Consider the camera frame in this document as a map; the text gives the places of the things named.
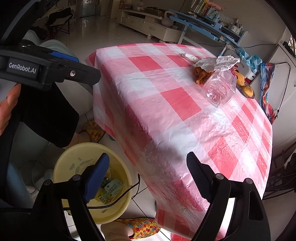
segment yellow trash bin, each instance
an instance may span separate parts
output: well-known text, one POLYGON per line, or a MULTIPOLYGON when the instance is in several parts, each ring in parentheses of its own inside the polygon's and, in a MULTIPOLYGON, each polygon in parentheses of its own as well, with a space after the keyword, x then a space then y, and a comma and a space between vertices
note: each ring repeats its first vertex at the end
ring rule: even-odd
MULTIPOLYGON (((133 183, 131 174, 123 160, 111 149, 98 143, 85 142, 67 149, 58 159, 53 174, 54 183, 68 181, 75 174, 82 174, 86 167, 93 165, 100 158, 102 153, 107 153, 110 158, 111 179, 117 178, 123 183, 123 188, 118 194, 120 197, 133 183)), ((119 218, 131 201, 132 190, 125 194, 116 204, 109 208, 90 209, 96 224, 109 223, 119 218)), ((68 201, 62 200, 64 207, 69 207, 68 201)), ((96 199, 90 200, 88 206, 105 206, 96 199)))

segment folding chair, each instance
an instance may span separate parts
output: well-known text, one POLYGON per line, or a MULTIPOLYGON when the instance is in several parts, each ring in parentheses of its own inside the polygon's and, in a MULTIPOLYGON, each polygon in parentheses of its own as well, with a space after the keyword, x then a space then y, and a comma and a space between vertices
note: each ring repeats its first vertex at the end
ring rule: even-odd
POLYGON ((51 13, 46 23, 50 39, 53 39, 59 31, 70 34, 70 19, 72 17, 73 13, 70 7, 59 12, 51 13), (68 24, 68 29, 63 28, 65 24, 68 24))

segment checkered tablecloth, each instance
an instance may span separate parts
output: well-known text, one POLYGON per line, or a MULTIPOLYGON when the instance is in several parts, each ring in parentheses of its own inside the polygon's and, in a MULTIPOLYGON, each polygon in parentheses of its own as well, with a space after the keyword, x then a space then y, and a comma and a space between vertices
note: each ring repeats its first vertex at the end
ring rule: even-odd
MULTIPOLYGON (((258 103, 236 91, 215 108, 195 83, 192 62, 213 57, 204 48, 144 43, 98 49, 86 62, 101 70, 94 86, 95 121, 114 137, 157 201, 157 223, 191 239, 209 203, 186 166, 193 151, 215 173, 253 179, 263 196, 271 161, 272 128, 258 103)), ((218 238, 228 228, 229 201, 218 238)))

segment clear plastic bottle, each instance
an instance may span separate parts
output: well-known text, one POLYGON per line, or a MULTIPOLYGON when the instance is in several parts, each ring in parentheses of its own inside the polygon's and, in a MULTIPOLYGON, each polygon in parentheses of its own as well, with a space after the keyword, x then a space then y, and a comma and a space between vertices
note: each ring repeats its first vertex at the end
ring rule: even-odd
POLYGON ((236 78, 230 70, 216 71, 203 86, 205 97, 214 106, 223 106, 233 98, 236 83, 236 78))

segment slipper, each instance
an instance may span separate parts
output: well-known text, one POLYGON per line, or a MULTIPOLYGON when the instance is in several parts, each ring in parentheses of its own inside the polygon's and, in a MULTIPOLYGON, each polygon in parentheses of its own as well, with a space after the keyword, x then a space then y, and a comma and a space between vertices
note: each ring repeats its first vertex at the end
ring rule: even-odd
POLYGON ((134 236, 130 239, 147 238, 160 231, 160 227, 156 224, 154 218, 119 218, 116 222, 125 223, 134 231, 134 236))
POLYGON ((84 132, 84 131, 86 131, 89 134, 91 142, 95 142, 95 143, 98 143, 106 133, 106 131, 104 131, 101 127, 99 127, 99 125, 93 120, 89 121, 81 129, 81 132, 84 132))

